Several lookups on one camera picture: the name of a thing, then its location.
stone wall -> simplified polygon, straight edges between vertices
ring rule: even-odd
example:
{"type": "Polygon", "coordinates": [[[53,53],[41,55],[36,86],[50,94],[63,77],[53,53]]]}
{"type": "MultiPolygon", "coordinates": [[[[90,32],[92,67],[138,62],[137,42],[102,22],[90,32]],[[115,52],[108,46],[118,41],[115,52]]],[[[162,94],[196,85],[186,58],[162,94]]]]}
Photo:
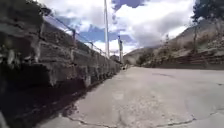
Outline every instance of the stone wall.
{"type": "Polygon", "coordinates": [[[164,58],[158,61],[152,61],[144,65],[149,68],[173,68],[173,69],[224,69],[224,53],[201,52],[188,54],[176,58],[164,58]]]}
{"type": "Polygon", "coordinates": [[[51,24],[15,20],[5,12],[0,12],[0,112],[9,127],[36,126],[120,70],[120,64],[51,24]]]}

street lamp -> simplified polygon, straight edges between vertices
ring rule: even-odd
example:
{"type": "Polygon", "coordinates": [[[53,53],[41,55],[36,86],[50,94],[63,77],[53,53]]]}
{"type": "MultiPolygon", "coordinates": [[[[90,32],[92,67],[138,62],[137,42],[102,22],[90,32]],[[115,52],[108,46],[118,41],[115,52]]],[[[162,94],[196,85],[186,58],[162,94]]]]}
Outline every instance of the street lamp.
{"type": "Polygon", "coordinates": [[[105,51],[107,54],[107,58],[110,58],[110,46],[109,46],[109,38],[108,38],[108,17],[107,17],[107,0],[104,0],[104,23],[105,23],[105,51]]]}
{"type": "Polygon", "coordinates": [[[118,36],[118,45],[119,45],[119,53],[120,53],[119,60],[121,63],[123,63],[123,42],[120,36],[118,36]]]}

vegetation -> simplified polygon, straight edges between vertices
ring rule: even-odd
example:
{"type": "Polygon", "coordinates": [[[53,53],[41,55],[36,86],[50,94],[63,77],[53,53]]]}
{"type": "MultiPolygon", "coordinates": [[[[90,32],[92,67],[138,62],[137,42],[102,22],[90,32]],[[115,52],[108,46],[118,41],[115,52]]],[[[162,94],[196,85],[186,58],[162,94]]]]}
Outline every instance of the vegetation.
{"type": "Polygon", "coordinates": [[[224,19],[224,1],[223,0],[197,0],[194,5],[194,22],[199,18],[214,20],[224,19]]]}
{"type": "Polygon", "coordinates": [[[146,60],[147,60],[147,55],[144,54],[144,55],[139,57],[139,59],[137,60],[136,64],[138,66],[141,66],[144,62],[146,62],[146,60]]]}

tree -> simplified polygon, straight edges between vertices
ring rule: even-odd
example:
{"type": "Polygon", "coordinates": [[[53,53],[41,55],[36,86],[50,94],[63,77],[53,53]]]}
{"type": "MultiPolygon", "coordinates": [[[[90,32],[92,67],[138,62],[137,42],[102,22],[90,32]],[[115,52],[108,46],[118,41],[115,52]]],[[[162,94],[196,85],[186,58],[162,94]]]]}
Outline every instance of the tree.
{"type": "Polygon", "coordinates": [[[199,18],[214,20],[224,20],[224,1],[223,0],[197,0],[194,5],[194,22],[199,18]]]}

cracked pavement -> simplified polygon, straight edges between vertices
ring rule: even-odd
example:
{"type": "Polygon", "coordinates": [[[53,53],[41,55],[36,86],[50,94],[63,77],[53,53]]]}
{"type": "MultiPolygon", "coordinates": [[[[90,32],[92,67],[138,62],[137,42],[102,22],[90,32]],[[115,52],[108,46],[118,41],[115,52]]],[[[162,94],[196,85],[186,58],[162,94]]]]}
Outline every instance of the cracked pavement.
{"type": "Polygon", "coordinates": [[[132,67],[39,128],[223,128],[224,71],[132,67]]]}

